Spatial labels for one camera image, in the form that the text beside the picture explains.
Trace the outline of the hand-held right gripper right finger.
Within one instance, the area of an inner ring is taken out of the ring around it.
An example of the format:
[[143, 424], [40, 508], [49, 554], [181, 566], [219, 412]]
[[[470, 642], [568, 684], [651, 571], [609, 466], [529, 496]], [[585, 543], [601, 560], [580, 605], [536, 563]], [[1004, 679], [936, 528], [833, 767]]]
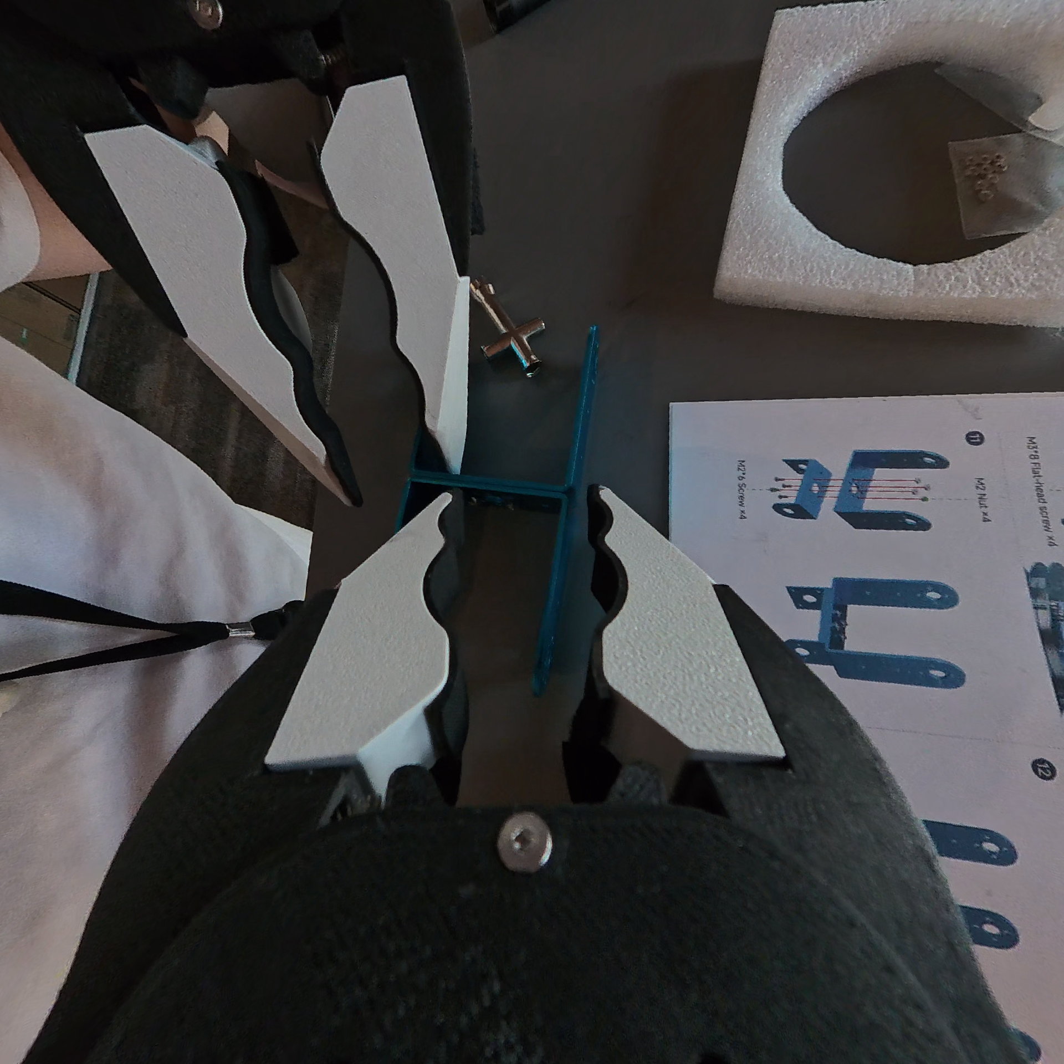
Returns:
[[605, 610], [573, 717], [573, 800], [621, 769], [670, 794], [692, 762], [781, 763], [784, 749], [711, 578], [605, 486], [589, 489], [592, 593]]

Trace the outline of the person's left forearm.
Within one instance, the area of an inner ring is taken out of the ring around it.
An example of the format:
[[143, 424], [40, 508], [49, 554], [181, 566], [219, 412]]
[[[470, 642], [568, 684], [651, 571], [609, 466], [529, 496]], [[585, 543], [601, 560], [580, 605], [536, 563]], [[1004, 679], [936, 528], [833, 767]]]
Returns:
[[1, 128], [1, 289], [111, 266], [66, 217]]

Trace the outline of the person's left hand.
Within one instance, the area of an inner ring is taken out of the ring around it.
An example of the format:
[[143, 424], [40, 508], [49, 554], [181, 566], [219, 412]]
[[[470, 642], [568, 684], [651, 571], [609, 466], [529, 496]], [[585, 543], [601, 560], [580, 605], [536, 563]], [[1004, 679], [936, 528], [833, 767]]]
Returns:
[[231, 133], [229, 126], [225, 123], [219, 113], [213, 111], [205, 113], [199, 121], [193, 124], [193, 129], [197, 136], [207, 137], [216, 142], [225, 150], [233, 165], [257, 174], [277, 190], [289, 193], [317, 207], [329, 207], [325, 193], [315, 181], [292, 181], [276, 174], [260, 163], [256, 157], [253, 157], [236, 139], [235, 134]]

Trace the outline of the clear bag of nuts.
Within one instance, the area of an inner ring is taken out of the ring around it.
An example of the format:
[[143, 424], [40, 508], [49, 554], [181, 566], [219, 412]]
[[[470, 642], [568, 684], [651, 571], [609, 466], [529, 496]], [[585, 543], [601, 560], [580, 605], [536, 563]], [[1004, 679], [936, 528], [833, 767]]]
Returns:
[[1063, 204], [1063, 95], [1043, 99], [1000, 74], [944, 64], [938, 74], [1016, 132], [948, 146], [968, 239], [1031, 232]]

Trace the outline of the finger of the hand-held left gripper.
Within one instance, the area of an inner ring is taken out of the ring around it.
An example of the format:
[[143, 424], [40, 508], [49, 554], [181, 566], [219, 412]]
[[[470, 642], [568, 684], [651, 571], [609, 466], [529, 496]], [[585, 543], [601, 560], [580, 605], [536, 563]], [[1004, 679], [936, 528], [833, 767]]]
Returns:
[[140, 124], [86, 142], [193, 351], [329, 491], [360, 505], [299, 300], [275, 266], [294, 250], [272, 232], [272, 194], [213, 140], [184, 145]]
[[449, 472], [467, 435], [469, 277], [459, 275], [406, 77], [349, 87], [320, 154], [340, 220], [390, 282], [399, 352]]

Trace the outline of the white foam block with hole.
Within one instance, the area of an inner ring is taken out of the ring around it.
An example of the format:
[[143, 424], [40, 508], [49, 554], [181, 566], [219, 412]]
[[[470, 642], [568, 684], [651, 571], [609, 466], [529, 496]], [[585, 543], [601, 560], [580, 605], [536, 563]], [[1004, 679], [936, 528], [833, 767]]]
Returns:
[[816, 229], [782, 186], [782, 154], [807, 113], [850, 82], [950, 60], [1062, 100], [1055, 2], [890, 1], [781, 9], [768, 37], [714, 294], [738, 303], [983, 325], [1062, 326], [1062, 213], [1002, 247], [910, 265]]

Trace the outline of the silver cross wrench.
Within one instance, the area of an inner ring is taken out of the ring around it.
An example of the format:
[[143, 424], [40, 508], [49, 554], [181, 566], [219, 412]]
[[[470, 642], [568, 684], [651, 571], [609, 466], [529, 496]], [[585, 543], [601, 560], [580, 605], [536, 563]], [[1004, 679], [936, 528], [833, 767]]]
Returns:
[[495, 360], [511, 351], [523, 369], [525, 377], [532, 378], [537, 375], [541, 360], [533, 352], [529, 340], [530, 337], [545, 330], [544, 321], [541, 318], [534, 318], [525, 325], [514, 325], [508, 311], [499, 302], [494, 286], [486, 279], [478, 278], [470, 281], [470, 294], [500, 333], [498, 339], [482, 347], [486, 360]]

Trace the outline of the dark desk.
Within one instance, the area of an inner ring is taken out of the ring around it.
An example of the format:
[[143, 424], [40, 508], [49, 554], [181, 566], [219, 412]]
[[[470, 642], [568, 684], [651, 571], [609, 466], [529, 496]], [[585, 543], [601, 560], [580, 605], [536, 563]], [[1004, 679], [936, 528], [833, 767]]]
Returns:
[[[798, 2], [549, 2], [499, 36], [456, 2], [467, 48], [486, 233], [472, 269], [512, 316], [545, 319], [545, 367], [488, 364], [470, 325], [470, 472], [560, 481], [586, 334], [600, 368], [586, 475], [667, 534], [672, 401], [1062, 390], [1062, 339], [1017, 326], [875, 320], [713, 296], [762, 57], [777, 7]], [[331, 386], [364, 505], [320, 493], [310, 583], [353, 570], [390, 537], [419, 426], [390, 348], [387, 292], [349, 250]], [[472, 505], [464, 595], [450, 615], [469, 685], [461, 805], [568, 799], [561, 744], [592, 629], [586, 504], [552, 677], [530, 689], [555, 520]]]

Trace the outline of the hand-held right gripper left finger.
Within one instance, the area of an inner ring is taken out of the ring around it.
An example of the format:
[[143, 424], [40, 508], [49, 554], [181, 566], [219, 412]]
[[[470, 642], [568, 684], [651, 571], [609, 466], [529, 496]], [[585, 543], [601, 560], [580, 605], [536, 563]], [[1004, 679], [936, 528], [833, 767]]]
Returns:
[[465, 685], [440, 617], [458, 593], [461, 517], [443, 492], [340, 581], [268, 768], [354, 766], [384, 797], [397, 768], [459, 761]]

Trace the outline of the white instruction sheet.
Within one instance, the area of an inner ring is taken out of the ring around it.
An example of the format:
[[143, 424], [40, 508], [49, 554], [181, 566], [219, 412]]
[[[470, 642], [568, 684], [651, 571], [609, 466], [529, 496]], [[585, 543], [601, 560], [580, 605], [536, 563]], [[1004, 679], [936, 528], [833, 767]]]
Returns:
[[1059, 392], [671, 408], [674, 543], [877, 745], [1040, 1062], [1063, 1057], [1062, 415]]

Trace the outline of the blue metal bracket assembly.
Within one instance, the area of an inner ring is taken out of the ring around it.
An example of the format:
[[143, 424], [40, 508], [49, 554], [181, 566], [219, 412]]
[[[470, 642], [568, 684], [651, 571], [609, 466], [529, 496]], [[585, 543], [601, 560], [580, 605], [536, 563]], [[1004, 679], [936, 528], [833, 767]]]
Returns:
[[447, 472], [440, 459], [431, 458], [427, 430], [419, 429], [408, 466], [406, 488], [403, 491], [397, 515], [396, 530], [401, 530], [440, 492], [461, 491], [467, 501], [483, 502], [492, 508], [516, 508], [556, 516], [551, 572], [547, 598], [541, 613], [536, 660], [531, 679], [531, 689], [536, 697], [544, 694], [552, 669], [556, 627], [562, 613], [568, 560], [575, 534], [576, 497], [583, 483], [586, 448], [591, 437], [599, 340], [598, 326], [591, 326], [564, 482], [551, 484], [486, 477], [486, 475]]

